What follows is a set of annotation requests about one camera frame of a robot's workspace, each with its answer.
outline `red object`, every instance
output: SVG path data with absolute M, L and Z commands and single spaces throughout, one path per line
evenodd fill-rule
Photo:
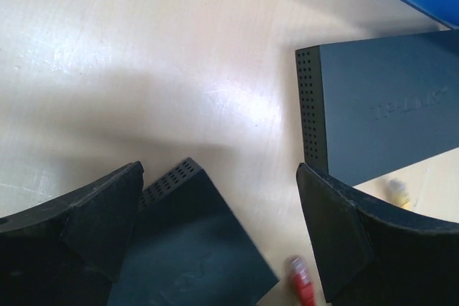
M 308 276 L 308 269 L 301 257 L 292 257 L 290 265 L 290 282 L 296 291 L 301 306 L 316 306 L 314 285 Z

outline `perforated side panel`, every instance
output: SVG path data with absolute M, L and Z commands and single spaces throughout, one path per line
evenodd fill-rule
M 319 47 L 295 53 L 305 162 L 328 173 Z
M 142 211 L 148 206 L 159 202 L 181 184 L 200 172 L 200 170 L 202 170 L 202 167 L 193 159 L 187 158 L 182 161 L 179 165 L 142 191 L 138 211 Z

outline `router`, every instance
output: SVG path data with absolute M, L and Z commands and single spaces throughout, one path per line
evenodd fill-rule
M 354 186 L 459 146 L 459 30 L 295 52 L 305 162 Z

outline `table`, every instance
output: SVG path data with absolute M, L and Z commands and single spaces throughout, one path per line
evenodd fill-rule
M 130 161 L 148 185 L 191 156 L 280 277 L 306 257 L 319 305 L 294 50 L 438 29 L 399 0 L 0 0 L 0 14 L 0 216 Z M 417 210 L 457 218 L 443 166 L 458 154 L 396 173 Z M 261 305 L 294 301 L 281 283 Z

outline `wooden table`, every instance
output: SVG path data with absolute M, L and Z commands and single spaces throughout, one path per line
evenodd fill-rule
M 319 305 L 294 50 L 438 29 L 399 0 L 0 0 L 0 15 L 0 216 L 130 161 L 148 184 L 191 156 L 280 277 L 306 257 Z M 444 166 L 458 155 L 397 172 L 416 210 L 457 219 Z M 280 284 L 262 305 L 289 300 Z

